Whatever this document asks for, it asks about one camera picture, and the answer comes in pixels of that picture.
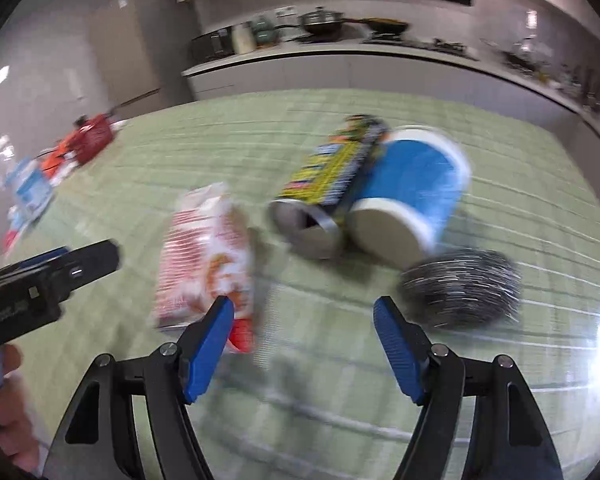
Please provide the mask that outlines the person's left hand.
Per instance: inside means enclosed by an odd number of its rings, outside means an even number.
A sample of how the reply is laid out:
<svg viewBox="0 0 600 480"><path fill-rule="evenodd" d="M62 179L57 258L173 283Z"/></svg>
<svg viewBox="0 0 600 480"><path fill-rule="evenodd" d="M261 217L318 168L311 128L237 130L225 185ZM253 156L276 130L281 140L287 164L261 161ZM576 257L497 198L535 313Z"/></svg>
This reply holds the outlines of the person's left hand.
<svg viewBox="0 0 600 480"><path fill-rule="evenodd" d="M27 413L26 390L18 374L22 355L13 344L2 350L0 388L0 448L18 468L34 474L40 466L40 445Z"/></svg>

